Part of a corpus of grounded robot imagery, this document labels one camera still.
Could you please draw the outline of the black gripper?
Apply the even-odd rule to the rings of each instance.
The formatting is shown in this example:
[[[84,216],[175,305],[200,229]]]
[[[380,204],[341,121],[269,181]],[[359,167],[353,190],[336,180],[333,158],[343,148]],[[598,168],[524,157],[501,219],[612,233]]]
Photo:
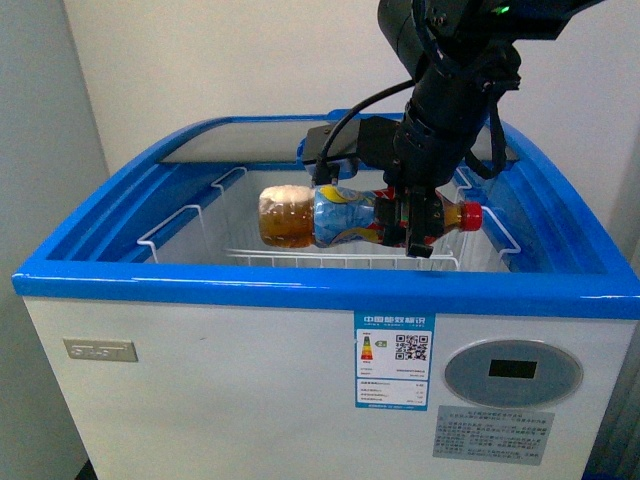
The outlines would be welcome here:
[[[405,249],[414,258],[430,258],[433,243],[444,235],[444,206],[431,187],[389,189],[375,200],[374,221],[380,244]]]

